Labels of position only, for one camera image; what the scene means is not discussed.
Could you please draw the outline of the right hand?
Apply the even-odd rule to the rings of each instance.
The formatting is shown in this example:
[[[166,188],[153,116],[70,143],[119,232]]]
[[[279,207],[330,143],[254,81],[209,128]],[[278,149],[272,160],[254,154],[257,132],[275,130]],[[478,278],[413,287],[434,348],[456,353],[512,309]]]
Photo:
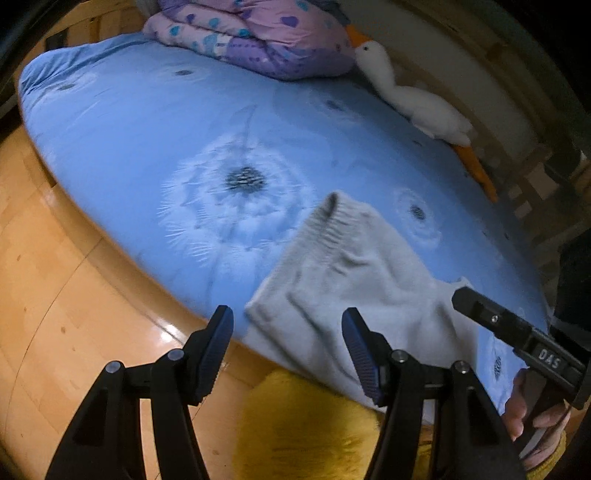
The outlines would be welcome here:
[[[522,436],[524,421],[528,417],[528,407],[524,397],[526,376],[527,371],[522,369],[514,378],[512,393],[502,414],[503,423],[513,441]],[[536,429],[544,429],[545,433],[530,454],[522,460],[527,471],[533,471],[541,466],[557,451],[570,415],[570,406],[563,402],[554,405],[533,419],[533,426]]]

